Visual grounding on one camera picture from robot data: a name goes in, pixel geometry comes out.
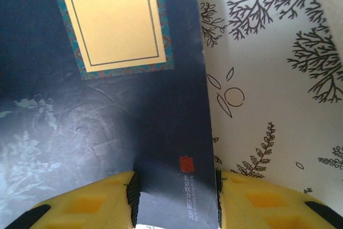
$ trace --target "dark blue book cover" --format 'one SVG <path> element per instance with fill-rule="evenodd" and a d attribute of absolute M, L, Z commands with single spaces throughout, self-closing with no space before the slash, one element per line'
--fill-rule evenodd
<path fill-rule="evenodd" d="M 139 224 L 218 228 L 197 0 L 1 0 L 0 15 L 0 226 L 134 169 Z"/>

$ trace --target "white floral pattern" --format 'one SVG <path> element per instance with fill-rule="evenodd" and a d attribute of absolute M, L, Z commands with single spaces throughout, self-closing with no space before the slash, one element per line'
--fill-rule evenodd
<path fill-rule="evenodd" d="M 45 122 L 54 130 L 57 129 L 56 118 L 53 114 L 53 101 L 49 99 L 50 104 L 46 103 L 45 99 L 21 99 L 19 102 L 14 101 L 16 106 L 26 109 L 36 109 L 35 118 L 44 116 Z M 9 114 L 13 111 L 0 112 L 0 119 L 9 118 Z M 60 162 L 42 161 L 46 153 L 43 153 L 39 148 L 41 143 L 36 139 L 32 139 L 27 130 L 24 130 L 20 135 L 14 134 L 5 140 L 4 137 L 0 141 L 0 227 L 6 226 L 4 218 L 13 214 L 13 205 L 23 201 L 34 201 L 35 195 L 30 192 L 32 189 L 52 190 L 53 187 L 46 184 L 42 175 L 46 172 L 61 166 Z"/>
<path fill-rule="evenodd" d="M 39 118 L 39 116 L 44 115 L 44 120 L 48 123 L 49 126 L 53 127 L 54 130 L 57 130 L 57 125 L 56 125 L 56 118 L 53 113 L 54 107 L 53 107 L 53 100 L 48 99 L 50 104 L 48 104 L 45 99 L 43 99 L 39 94 L 36 95 L 37 98 L 40 98 L 40 100 L 37 101 L 33 99 L 22 99 L 20 102 L 14 101 L 14 103 L 18 107 L 22 108 L 28 108 L 28 109 L 34 109 L 34 108 L 39 108 L 38 109 L 38 114 L 36 115 L 36 118 Z"/>

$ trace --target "teal patterned border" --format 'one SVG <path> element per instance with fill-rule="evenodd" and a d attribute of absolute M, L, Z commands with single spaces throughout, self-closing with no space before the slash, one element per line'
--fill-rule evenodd
<path fill-rule="evenodd" d="M 74 56 L 76 58 L 77 65 L 79 66 L 82 79 L 95 79 L 95 78 L 103 78 L 103 77 L 108 77 L 108 76 L 125 75 L 129 73 L 169 70 L 169 69 L 174 68 L 173 48 L 172 48 L 169 26 L 168 26 L 166 1 L 165 0 L 157 0 L 157 1 L 158 1 L 158 6 L 159 6 L 163 42 L 165 45 L 167 61 L 164 63 L 140 65 L 137 67 L 118 68 L 118 69 L 98 71 L 98 72 L 86 72 L 85 65 L 81 57 L 81 52 L 80 52 L 79 45 L 76 40 L 76 36 L 75 36 L 74 30 L 71 24 L 71 20 L 69 17 L 68 10 L 66 8 L 65 1 L 57 0 L 57 4 L 62 13 L 64 25 L 68 33 L 68 37 L 69 37 L 69 40 L 70 40 L 70 43 L 74 52 Z"/>

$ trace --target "yellow object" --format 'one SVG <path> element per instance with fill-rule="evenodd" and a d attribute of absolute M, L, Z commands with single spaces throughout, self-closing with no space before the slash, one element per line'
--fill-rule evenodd
<path fill-rule="evenodd" d="M 222 229 L 332 229 L 306 206 L 316 198 L 259 179 L 222 172 Z"/>
<path fill-rule="evenodd" d="M 65 0 L 87 72 L 166 61 L 157 0 Z"/>
<path fill-rule="evenodd" d="M 126 188 L 133 175 L 113 175 L 39 203 L 51 209 L 30 229 L 132 229 Z"/>

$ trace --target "beige label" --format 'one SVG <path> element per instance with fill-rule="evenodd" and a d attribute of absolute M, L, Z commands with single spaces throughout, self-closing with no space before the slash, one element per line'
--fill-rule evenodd
<path fill-rule="evenodd" d="M 166 61 L 157 0 L 65 0 L 86 71 Z"/>

